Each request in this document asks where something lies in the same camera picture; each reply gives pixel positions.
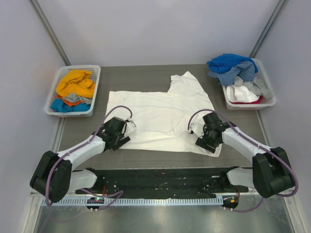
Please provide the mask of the white t-shirt red print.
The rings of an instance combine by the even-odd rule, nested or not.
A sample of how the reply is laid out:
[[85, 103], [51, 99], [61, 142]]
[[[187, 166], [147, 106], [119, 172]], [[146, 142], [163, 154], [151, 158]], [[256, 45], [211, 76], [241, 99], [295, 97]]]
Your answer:
[[109, 118], [127, 119], [129, 111], [137, 129], [129, 136], [131, 140], [122, 149], [193, 152], [219, 157], [221, 146], [211, 153], [195, 144], [197, 137], [189, 134], [188, 122], [203, 122], [202, 109], [213, 109], [213, 104], [199, 81], [190, 72], [172, 75], [167, 92], [111, 91], [106, 110], [114, 110]]

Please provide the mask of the blue t-shirt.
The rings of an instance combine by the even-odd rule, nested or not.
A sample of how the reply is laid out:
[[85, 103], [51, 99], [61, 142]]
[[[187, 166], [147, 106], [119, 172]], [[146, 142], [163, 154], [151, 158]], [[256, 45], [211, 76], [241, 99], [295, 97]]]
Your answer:
[[258, 68], [253, 59], [232, 53], [226, 53], [218, 57], [215, 57], [212, 60], [208, 61], [207, 65], [210, 71], [216, 73], [225, 73], [229, 71], [232, 67], [244, 61], [251, 62], [254, 65], [255, 73], [258, 72]]

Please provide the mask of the blue checkered cloth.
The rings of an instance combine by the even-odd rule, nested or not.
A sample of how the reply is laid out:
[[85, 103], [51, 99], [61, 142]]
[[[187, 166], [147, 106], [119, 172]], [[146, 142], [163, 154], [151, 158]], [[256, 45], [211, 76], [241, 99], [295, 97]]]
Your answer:
[[227, 87], [235, 82], [236, 76], [239, 76], [243, 82], [252, 82], [257, 72], [258, 68], [253, 62], [242, 61], [224, 73], [210, 70], [207, 74], [216, 79], [220, 85]]

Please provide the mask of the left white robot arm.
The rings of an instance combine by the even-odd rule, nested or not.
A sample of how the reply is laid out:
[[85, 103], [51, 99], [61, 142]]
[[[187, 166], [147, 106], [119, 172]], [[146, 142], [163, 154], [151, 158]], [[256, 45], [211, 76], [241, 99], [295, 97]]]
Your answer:
[[97, 154], [119, 149], [130, 141], [129, 135], [136, 128], [130, 118], [113, 117], [78, 145], [59, 152], [45, 152], [30, 187], [52, 203], [59, 202], [69, 192], [92, 188], [99, 179], [96, 171], [90, 168], [76, 171], [76, 168]]

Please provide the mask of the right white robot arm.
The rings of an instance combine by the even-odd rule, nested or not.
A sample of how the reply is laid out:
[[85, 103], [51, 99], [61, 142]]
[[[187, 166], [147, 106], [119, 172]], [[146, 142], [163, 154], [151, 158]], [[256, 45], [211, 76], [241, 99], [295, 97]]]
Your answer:
[[264, 198], [296, 189], [297, 178], [283, 148], [271, 148], [252, 139], [232, 122], [221, 121], [215, 112], [203, 116], [203, 122], [189, 122], [188, 131], [197, 136], [197, 146], [215, 153], [226, 144], [252, 163], [250, 168], [230, 169], [225, 175], [230, 185], [255, 189]]

